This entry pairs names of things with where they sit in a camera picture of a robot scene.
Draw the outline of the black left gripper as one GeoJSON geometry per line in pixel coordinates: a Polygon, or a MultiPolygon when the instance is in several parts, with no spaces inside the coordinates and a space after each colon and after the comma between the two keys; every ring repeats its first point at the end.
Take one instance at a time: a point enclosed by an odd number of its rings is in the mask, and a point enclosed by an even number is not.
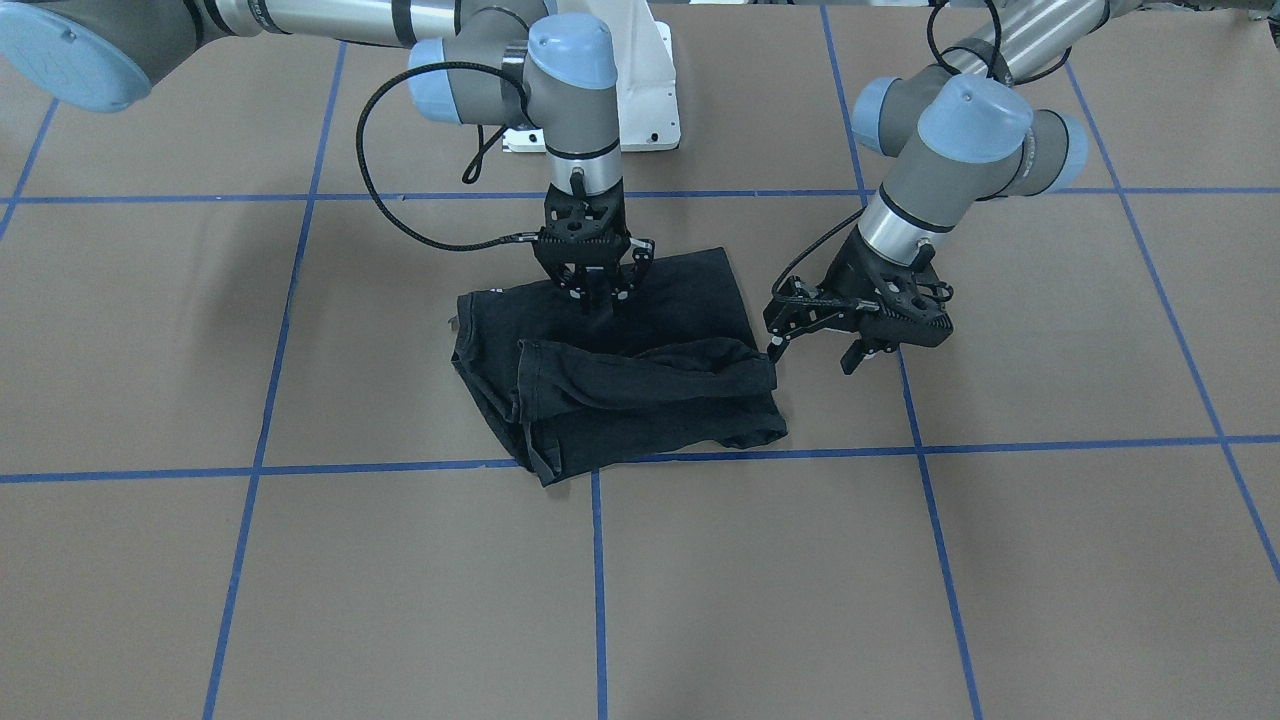
{"type": "Polygon", "coordinates": [[[781,360],[797,337],[837,331],[855,337],[840,360],[850,375],[877,354],[895,354],[902,345],[933,348],[952,334],[946,305],[954,288],[933,270],[931,243],[901,266],[873,252],[860,232],[851,231],[822,282],[812,284],[794,274],[801,260],[832,237],[835,232],[828,231],[805,249],[771,288],[763,313],[771,361],[781,360]]]}

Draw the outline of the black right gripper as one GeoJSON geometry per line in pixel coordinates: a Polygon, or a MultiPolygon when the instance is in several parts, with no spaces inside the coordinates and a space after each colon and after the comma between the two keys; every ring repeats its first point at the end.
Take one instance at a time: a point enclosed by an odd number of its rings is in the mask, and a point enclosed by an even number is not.
{"type": "Polygon", "coordinates": [[[550,184],[543,202],[545,224],[532,251],[550,282],[579,301],[582,313],[596,305],[590,270],[604,277],[614,307],[645,281],[655,259],[655,243],[630,233],[625,213],[625,183],[589,193],[580,179],[564,191],[550,184]]]}

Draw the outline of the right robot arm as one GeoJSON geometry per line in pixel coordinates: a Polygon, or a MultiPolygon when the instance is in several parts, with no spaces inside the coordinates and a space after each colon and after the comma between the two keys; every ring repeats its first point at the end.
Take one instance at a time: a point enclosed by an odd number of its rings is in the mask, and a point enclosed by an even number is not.
{"type": "Polygon", "coordinates": [[[404,55],[355,122],[355,164],[380,214],[445,252],[526,245],[550,284],[589,306],[626,304],[655,259],[625,211],[620,20],[563,1],[5,1],[3,59],[33,86],[84,111],[119,113],[218,41],[325,38],[404,55]],[[548,164],[541,227],[449,243],[398,218],[375,186],[366,132],[406,88],[417,114],[480,131],[467,181],[506,132],[541,136],[548,164]]]}

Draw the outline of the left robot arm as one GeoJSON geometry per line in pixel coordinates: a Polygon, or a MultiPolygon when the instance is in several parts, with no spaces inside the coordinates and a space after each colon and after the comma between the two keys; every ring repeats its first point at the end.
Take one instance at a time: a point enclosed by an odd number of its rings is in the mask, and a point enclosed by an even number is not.
{"type": "Polygon", "coordinates": [[[1089,143],[1082,123],[1033,108],[1019,87],[1050,76],[1076,41],[1125,9],[1120,1],[987,3],[989,23],[941,47],[909,78],[879,77],[858,96],[850,128],[893,160],[865,206],[841,220],[845,241],[814,284],[783,270],[763,319],[778,361],[797,337],[852,336],[841,368],[904,345],[933,348],[954,332],[950,284],[933,261],[977,202],[1069,186],[1089,143]]]}

